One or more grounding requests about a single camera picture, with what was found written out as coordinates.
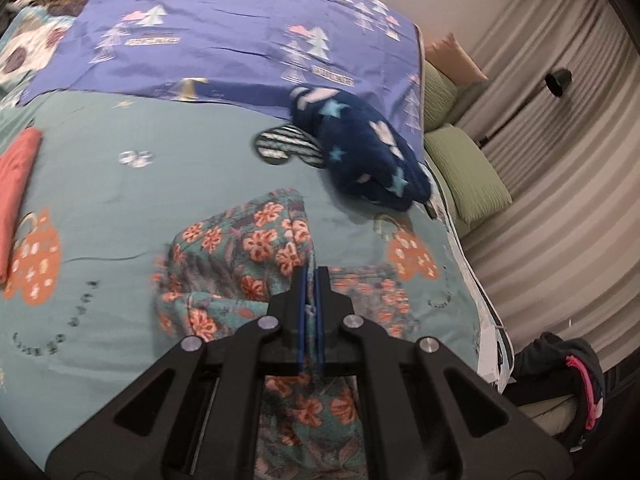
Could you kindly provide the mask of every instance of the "curtain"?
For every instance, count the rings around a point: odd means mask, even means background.
[[[456,125],[496,133],[513,205],[465,254],[516,350],[583,336],[608,369],[640,346],[640,56],[607,0],[514,0],[471,56],[491,83]],[[558,67],[560,99],[540,85]]]

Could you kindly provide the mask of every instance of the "pink strap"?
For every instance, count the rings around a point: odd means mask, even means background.
[[[596,420],[598,419],[599,414],[595,403],[593,384],[591,383],[591,378],[589,377],[589,371],[584,366],[584,363],[580,361],[580,359],[572,355],[567,356],[566,365],[571,368],[576,368],[582,376],[582,383],[584,384],[584,391],[587,395],[587,405],[589,409],[589,412],[587,414],[587,422],[585,423],[584,427],[587,430],[592,430],[596,425]]]

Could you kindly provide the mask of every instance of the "black gripper frame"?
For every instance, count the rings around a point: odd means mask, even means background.
[[[314,279],[318,362],[355,376],[369,480],[566,480],[569,454],[436,338],[389,336]]]
[[[49,455],[51,480],[253,480],[265,375],[305,352],[306,268],[233,336],[188,336]]]

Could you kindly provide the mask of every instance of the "orange mug print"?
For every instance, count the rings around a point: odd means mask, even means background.
[[[390,222],[396,231],[389,237],[382,232],[382,222]],[[386,214],[376,215],[374,229],[389,245],[386,259],[396,266],[398,277],[407,282],[419,272],[428,280],[437,280],[440,270],[426,245],[420,238],[401,226],[394,218]]]
[[[17,230],[27,222],[31,222],[31,230],[22,240],[14,243],[9,276],[2,296],[10,300],[21,289],[24,303],[39,306],[51,297],[56,288],[62,252],[58,230],[49,219],[48,208],[40,216],[29,213]]]

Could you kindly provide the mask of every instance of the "blue duvet cover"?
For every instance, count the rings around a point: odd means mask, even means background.
[[[415,25],[378,0],[90,0],[21,102],[74,89],[288,118],[293,86],[334,86],[421,158],[420,52]]]

